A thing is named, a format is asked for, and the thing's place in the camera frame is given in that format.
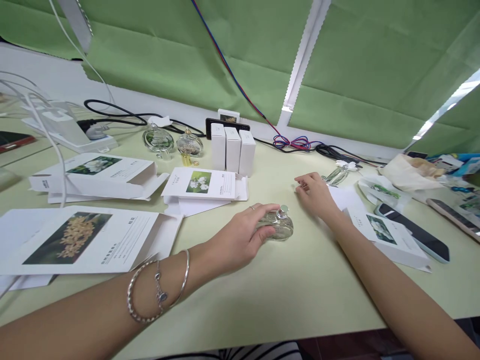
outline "green curtain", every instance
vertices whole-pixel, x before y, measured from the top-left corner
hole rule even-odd
[[[480,86],[443,114],[410,150],[430,156],[480,153]]]
[[[47,1],[10,1],[6,7],[10,13],[0,16],[32,13],[27,20],[34,26],[20,30],[10,21],[0,27],[1,36],[52,55],[78,57],[72,55],[71,45],[65,47],[59,39],[64,35],[58,25],[51,29]],[[80,2],[93,31],[87,58],[108,84],[261,119],[224,69],[190,0]],[[312,0],[297,0],[294,5],[277,0],[199,0],[197,4],[238,82],[276,124]],[[39,16],[48,24],[43,34],[39,34],[44,31]],[[84,69],[90,79],[98,80],[88,66]]]
[[[478,0],[333,0],[289,126],[404,148],[480,68]]]

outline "forearm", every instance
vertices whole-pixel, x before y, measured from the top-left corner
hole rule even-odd
[[[480,359],[450,316],[367,240],[340,211],[324,217],[395,335],[418,359]]]
[[[190,271],[182,299],[219,274],[208,243],[190,249]],[[184,252],[160,262],[160,284],[167,309],[178,297],[185,276]],[[133,306],[142,317],[158,314],[155,273],[151,264],[138,277]],[[145,326],[127,309],[127,288],[133,272],[76,293],[0,328],[5,359],[105,359],[125,346]]]

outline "red and blue wire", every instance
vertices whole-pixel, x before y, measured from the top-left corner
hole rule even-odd
[[[272,127],[273,130],[275,130],[275,132],[277,133],[277,135],[275,135],[273,137],[273,145],[277,148],[277,149],[283,149],[283,148],[286,148],[286,147],[292,147],[294,149],[297,149],[297,150],[302,150],[302,151],[306,151],[306,152],[309,152],[309,151],[313,151],[314,149],[312,148],[312,144],[314,143],[319,143],[319,144],[323,144],[321,141],[309,141],[309,139],[306,137],[306,136],[299,136],[297,137],[295,140],[293,141],[290,141],[288,140],[285,136],[283,136],[282,134],[279,133],[279,131],[277,130],[277,128],[267,119],[267,117],[259,110],[258,107],[255,106],[255,104],[250,100],[250,98],[248,97],[248,95],[245,93],[244,89],[242,88],[242,86],[239,84],[239,82],[237,81],[237,78],[235,77],[232,69],[230,68],[229,66],[229,63],[227,62],[227,60],[225,59],[224,57],[224,54],[222,53],[222,51],[220,50],[220,47],[217,43],[217,41],[215,40],[212,32],[210,31],[210,28],[209,26],[207,25],[203,15],[202,15],[202,12],[200,11],[197,3],[195,2],[195,0],[191,0],[193,6],[195,7],[196,9],[196,12],[198,13],[198,15],[200,16],[200,19],[201,21],[203,22],[203,25],[205,26],[205,29],[206,31],[208,32],[208,35],[210,36],[210,39],[211,41],[213,42],[213,44],[215,45],[215,48],[216,48],[216,51],[218,52],[218,55],[220,56],[221,58],[221,61],[223,62],[223,65],[225,65],[226,69],[228,70],[228,72],[230,73],[233,81],[235,82],[236,86],[238,87],[238,89],[240,90],[241,94],[243,95],[243,97],[248,101],[248,103],[252,106],[252,108],[263,118],[265,119],[265,121]]]

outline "bangle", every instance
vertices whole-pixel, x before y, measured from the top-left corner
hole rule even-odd
[[[175,302],[170,305],[170,308],[173,308],[177,303],[180,301],[180,298],[182,297],[182,294],[184,293],[185,290],[185,285],[187,284],[187,278],[189,277],[189,269],[190,269],[190,252],[188,249],[182,250],[183,252],[186,253],[186,270],[185,270],[185,277],[183,278],[183,284],[181,284],[181,289],[180,289],[180,294],[176,298]]]
[[[130,313],[130,316],[137,323],[149,324],[149,323],[157,320],[163,313],[163,311],[161,311],[159,314],[157,314],[155,316],[152,316],[152,317],[142,317],[135,311],[134,305],[133,305],[133,302],[132,302],[132,291],[134,289],[135,281],[137,281],[137,278],[139,277],[142,270],[145,269],[148,265],[153,264],[155,261],[156,260],[152,260],[152,261],[149,261],[149,262],[143,264],[142,266],[140,266],[140,268],[138,268],[138,270],[135,272],[135,274],[133,274],[133,277],[130,280],[130,284],[128,285],[128,290],[126,292],[126,305],[128,307],[128,312]]]

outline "silver bracelet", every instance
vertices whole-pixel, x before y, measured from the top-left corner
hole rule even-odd
[[[183,279],[183,284],[181,285],[180,289],[180,294],[176,298],[175,302],[170,305],[170,308],[173,308],[177,303],[180,301],[180,298],[182,297],[182,294],[184,293],[185,290],[185,285],[187,284],[187,278],[189,277],[189,269],[190,269],[190,252],[188,249],[182,250],[183,252],[186,253],[186,270],[185,270],[185,278]]]
[[[149,324],[151,322],[154,322],[157,320],[163,313],[161,311],[159,314],[152,316],[152,317],[141,317],[134,309],[134,305],[132,302],[132,291],[134,289],[134,284],[135,281],[137,281],[137,278],[139,277],[140,273],[142,272],[143,269],[145,269],[148,265],[153,264],[156,260],[149,261],[142,266],[138,268],[138,270],[133,274],[133,277],[130,280],[130,284],[128,285],[128,290],[126,292],[126,305],[128,307],[128,312],[130,313],[130,316],[137,322],[141,324]]]
[[[169,298],[169,294],[162,291],[160,286],[160,277],[162,273],[160,272],[160,261],[156,262],[156,273],[155,273],[155,283],[156,283],[156,301],[158,302],[158,307],[160,308],[160,315],[164,313],[164,307],[162,303]]]

